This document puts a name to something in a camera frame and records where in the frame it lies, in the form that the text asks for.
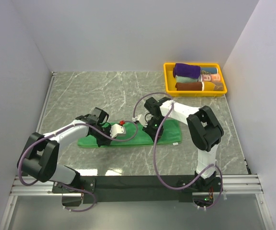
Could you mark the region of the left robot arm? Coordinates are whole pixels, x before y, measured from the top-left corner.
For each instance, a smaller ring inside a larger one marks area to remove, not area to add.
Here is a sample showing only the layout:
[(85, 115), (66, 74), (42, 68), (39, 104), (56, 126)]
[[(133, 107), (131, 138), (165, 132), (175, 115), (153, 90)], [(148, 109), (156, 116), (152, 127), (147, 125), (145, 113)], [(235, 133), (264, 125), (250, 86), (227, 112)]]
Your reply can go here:
[(26, 142), (24, 150), (17, 162), (20, 181), (22, 173), (26, 173), (36, 179), (36, 182), (54, 181), (63, 183), (65, 189), (74, 193), (81, 188), (81, 175), (76, 170), (58, 164), (59, 152), (74, 141), (93, 136), (99, 146), (109, 145), (111, 127), (103, 127), (108, 121), (109, 115), (100, 108), (95, 108), (90, 114), (76, 117), (68, 125), (46, 134), (37, 132), (31, 134)]

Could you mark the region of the green towel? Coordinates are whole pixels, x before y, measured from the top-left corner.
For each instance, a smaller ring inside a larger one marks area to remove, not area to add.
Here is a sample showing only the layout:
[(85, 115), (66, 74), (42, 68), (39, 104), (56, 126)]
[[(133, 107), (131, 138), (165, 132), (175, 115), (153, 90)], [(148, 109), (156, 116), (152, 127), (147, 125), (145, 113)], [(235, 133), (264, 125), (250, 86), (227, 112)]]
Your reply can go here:
[[(142, 131), (142, 125), (138, 124), (138, 132), (136, 136), (126, 142), (118, 142), (112, 141), (109, 146), (101, 146), (101, 148), (108, 148), (108, 147), (145, 147), (145, 146), (152, 146), (153, 141), (150, 136)], [(126, 123), (124, 125), (126, 129), (125, 136), (118, 136), (117, 139), (127, 139), (132, 137), (135, 134), (136, 128), (131, 123)], [(165, 121), (163, 125), (163, 134), (160, 138), (158, 138), (157, 144), (158, 145), (169, 145), (173, 143), (181, 143), (182, 142), (182, 132), (180, 129), (179, 122), (176, 120), (168, 119)], [(80, 148), (99, 148), (96, 143), (96, 139), (93, 136), (87, 136), (81, 138), (77, 141), (77, 146)]]

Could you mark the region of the purple towel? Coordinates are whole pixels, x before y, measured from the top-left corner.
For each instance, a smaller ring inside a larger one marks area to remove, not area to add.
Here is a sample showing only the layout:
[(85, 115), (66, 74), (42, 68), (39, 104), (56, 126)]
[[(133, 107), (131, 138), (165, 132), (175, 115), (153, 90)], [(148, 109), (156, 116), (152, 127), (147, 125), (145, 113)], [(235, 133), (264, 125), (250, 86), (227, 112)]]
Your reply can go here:
[(181, 76), (197, 79), (201, 74), (201, 67), (184, 63), (176, 63), (173, 68), (173, 77)]

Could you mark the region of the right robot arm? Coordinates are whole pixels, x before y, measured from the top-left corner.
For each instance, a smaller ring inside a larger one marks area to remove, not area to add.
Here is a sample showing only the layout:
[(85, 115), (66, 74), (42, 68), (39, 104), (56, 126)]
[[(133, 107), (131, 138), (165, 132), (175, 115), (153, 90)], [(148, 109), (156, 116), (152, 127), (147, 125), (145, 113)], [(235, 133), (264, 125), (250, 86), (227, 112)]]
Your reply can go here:
[[(144, 107), (152, 115), (143, 131), (154, 142), (153, 165), (155, 173), (161, 184), (171, 190), (186, 189), (196, 185), (200, 191), (208, 190), (216, 178), (216, 152), (224, 135), (224, 130), (209, 106), (191, 107), (164, 97), (156, 100), (151, 97), (146, 100)], [(173, 187), (164, 182), (156, 165), (157, 141), (162, 137), (163, 125), (168, 119), (174, 119), (188, 126), (192, 142), (198, 150), (198, 163), (195, 170), (196, 176), (188, 184)]]

